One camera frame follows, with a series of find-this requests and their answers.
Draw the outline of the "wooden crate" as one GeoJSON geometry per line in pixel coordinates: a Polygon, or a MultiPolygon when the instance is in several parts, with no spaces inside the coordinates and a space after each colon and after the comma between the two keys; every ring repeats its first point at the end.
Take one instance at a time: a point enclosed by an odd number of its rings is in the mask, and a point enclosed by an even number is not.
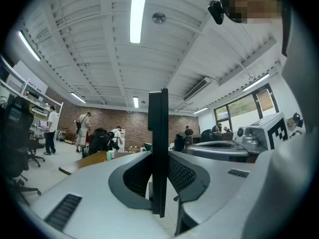
{"type": "Polygon", "coordinates": [[[66,132],[65,134],[65,142],[68,144],[75,144],[77,135],[73,132],[66,132]]]}

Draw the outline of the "wooden table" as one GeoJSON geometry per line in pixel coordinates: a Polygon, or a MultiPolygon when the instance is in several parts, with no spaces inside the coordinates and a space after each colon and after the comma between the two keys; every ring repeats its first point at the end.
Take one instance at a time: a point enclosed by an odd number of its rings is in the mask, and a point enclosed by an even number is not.
{"type": "Polygon", "coordinates": [[[95,154],[92,154],[90,156],[87,156],[83,159],[79,159],[77,161],[71,162],[69,164],[60,166],[58,170],[66,175],[71,175],[72,173],[78,171],[81,168],[84,168],[86,166],[98,164],[98,163],[103,163],[107,158],[107,152],[104,151],[99,151],[95,154]]]}

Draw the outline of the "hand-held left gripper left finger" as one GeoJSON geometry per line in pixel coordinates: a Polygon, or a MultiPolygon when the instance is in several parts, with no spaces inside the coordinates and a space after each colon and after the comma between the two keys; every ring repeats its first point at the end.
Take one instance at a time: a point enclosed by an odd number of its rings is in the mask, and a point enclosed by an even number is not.
{"type": "Polygon", "coordinates": [[[149,209],[134,209],[113,194],[130,200],[136,194],[109,186],[111,174],[142,161],[136,153],[79,169],[50,188],[32,205],[32,220],[50,239],[170,239],[149,209]]]}

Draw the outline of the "person's white shirt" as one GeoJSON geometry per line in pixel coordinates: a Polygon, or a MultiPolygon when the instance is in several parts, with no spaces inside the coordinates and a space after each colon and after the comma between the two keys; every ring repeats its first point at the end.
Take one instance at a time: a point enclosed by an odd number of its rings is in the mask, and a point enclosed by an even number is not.
{"type": "Polygon", "coordinates": [[[282,77],[301,110],[306,133],[273,154],[244,239],[319,239],[319,47],[294,9],[283,13],[282,77]]]}

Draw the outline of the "dark framed window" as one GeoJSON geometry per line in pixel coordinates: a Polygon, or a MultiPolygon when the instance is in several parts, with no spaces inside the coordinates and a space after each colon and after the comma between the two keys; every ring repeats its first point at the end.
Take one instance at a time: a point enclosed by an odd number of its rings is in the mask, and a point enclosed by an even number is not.
{"type": "Polygon", "coordinates": [[[277,101],[269,84],[216,108],[214,115],[217,124],[236,131],[241,126],[251,125],[265,116],[279,112],[277,101]]]}

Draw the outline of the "black office chair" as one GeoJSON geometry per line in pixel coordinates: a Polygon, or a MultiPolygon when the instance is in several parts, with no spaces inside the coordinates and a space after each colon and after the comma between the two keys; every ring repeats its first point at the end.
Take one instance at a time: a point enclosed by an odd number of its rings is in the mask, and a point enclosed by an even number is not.
{"type": "Polygon", "coordinates": [[[176,134],[175,140],[174,140],[174,151],[184,152],[185,141],[186,141],[186,134],[184,132],[180,132],[176,134]]]}
{"type": "Polygon", "coordinates": [[[29,143],[28,143],[29,154],[27,155],[27,158],[28,160],[34,161],[38,167],[41,167],[40,163],[38,162],[39,159],[45,162],[45,159],[43,157],[36,155],[36,151],[42,148],[39,146],[39,140],[42,140],[42,139],[43,139],[43,136],[38,136],[34,132],[30,133],[29,143]]]}
{"type": "Polygon", "coordinates": [[[29,170],[28,162],[31,154],[30,127],[34,116],[29,110],[30,102],[22,97],[13,98],[4,112],[2,127],[0,128],[0,172],[4,177],[9,192],[14,197],[20,197],[30,205],[23,195],[24,192],[35,192],[39,196],[38,188],[26,187],[27,178],[23,171],[29,170]]]}
{"type": "Polygon", "coordinates": [[[201,133],[201,142],[214,141],[214,134],[212,130],[207,129],[201,133]]]}
{"type": "Polygon", "coordinates": [[[90,135],[89,140],[88,155],[92,155],[99,151],[107,150],[110,137],[106,130],[103,128],[97,128],[90,135]]]}

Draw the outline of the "white garment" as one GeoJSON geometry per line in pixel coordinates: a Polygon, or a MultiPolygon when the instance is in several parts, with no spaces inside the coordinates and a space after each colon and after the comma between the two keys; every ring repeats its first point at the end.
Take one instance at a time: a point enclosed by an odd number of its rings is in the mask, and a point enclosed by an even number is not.
{"type": "Polygon", "coordinates": [[[9,100],[10,93],[7,88],[0,85],[0,107],[6,106],[9,100]]]}

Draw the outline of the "white shelving rack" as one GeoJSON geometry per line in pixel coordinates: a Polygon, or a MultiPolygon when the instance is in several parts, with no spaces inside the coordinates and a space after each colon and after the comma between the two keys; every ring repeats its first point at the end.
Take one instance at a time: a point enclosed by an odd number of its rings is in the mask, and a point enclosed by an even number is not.
{"type": "Polygon", "coordinates": [[[0,72],[8,73],[6,79],[0,79],[0,85],[7,88],[10,95],[18,96],[30,103],[29,110],[34,115],[30,128],[38,136],[46,136],[47,129],[39,126],[39,121],[48,123],[50,107],[57,108],[61,112],[63,103],[59,103],[45,94],[48,86],[41,81],[31,70],[21,61],[10,66],[5,58],[0,55],[0,72]]]}

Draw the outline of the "ceiling air conditioner vent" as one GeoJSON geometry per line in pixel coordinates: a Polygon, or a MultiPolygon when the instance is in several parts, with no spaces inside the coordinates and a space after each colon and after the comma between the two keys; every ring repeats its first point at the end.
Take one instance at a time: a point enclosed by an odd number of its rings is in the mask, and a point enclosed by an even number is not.
{"type": "Polygon", "coordinates": [[[205,77],[183,97],[183,100],[188,101],[190,98],[195,96],[197,93],[199,93],[202,89],[204,89],[210,83],[211,83],[211,79],[208,77],[205,77]]]}

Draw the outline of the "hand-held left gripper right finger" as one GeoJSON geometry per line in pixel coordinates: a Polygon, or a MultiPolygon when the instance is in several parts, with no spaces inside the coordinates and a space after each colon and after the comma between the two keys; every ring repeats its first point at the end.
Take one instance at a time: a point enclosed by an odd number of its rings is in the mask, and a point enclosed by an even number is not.
{"type": "Polygon", "coordinates": [[[261,188],[262,158],[237,163],[169,152],[179,195],[176,236],[242,236],[261,188]]]}

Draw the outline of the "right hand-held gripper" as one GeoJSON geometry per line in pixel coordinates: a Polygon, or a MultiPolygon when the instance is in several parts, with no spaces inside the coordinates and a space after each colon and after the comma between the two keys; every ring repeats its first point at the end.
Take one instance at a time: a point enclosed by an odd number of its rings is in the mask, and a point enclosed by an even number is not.
{"type": "Polygon", "coordinates": [[[190,145],[185,153],[221,161],[246,161],[249,153],[273,150],[288,140],[284,113],[267,115],[257,122],[239,127],[234,141],[208,141],[190,145]]]}

